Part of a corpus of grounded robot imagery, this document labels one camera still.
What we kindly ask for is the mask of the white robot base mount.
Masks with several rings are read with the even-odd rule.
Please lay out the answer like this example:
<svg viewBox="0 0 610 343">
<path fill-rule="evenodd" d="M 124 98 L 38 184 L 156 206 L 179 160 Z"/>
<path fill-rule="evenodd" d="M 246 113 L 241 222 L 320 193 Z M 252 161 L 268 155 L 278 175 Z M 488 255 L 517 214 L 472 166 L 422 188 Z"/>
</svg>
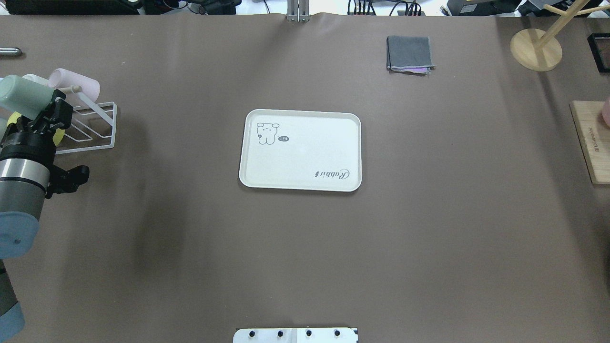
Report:
<svg viewBox="0 0 610 343">
<path fill-rule="evenodd" d="M 242 328 L 233 343 L 357 343 L 358 331 L 350 327 Z"/>
</svg>

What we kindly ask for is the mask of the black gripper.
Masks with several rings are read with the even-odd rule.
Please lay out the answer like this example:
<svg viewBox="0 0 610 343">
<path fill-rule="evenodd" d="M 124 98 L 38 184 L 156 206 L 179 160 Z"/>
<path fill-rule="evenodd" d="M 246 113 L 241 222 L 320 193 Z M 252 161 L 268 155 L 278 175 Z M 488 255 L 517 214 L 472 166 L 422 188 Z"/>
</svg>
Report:
<svg viewBox="0 0 610 343">
<path fill-rule="evenodd" d="M 53 165 L 56 146 L 53 137 L 58 130 L 71 126 L 73 106 L 66 102 L 65 93 L 54 89 L 48 106 L 24 130 L 21 114 L 7 120 L 6 134 L 1 141 L 0 160 L 28 159 L 42 165 Z"/>
</svg>

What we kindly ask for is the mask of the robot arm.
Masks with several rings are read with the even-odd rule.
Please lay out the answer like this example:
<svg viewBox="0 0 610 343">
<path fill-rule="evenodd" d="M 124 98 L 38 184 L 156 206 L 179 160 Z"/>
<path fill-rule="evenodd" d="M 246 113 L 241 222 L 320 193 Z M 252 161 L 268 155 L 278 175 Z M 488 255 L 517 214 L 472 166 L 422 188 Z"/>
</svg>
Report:
<svg viewBox="0 0 610 343">
<path fill-rule="evenodd" d="M 40 215 L 52 183 L 63 170 L 55 166 L 57 130 L 70 126 L 72 106 L 53 91 L 34 119 L 19 117 L 1 141 L 1 258 L 28 252 L 39 232 Z"/>
</svg>

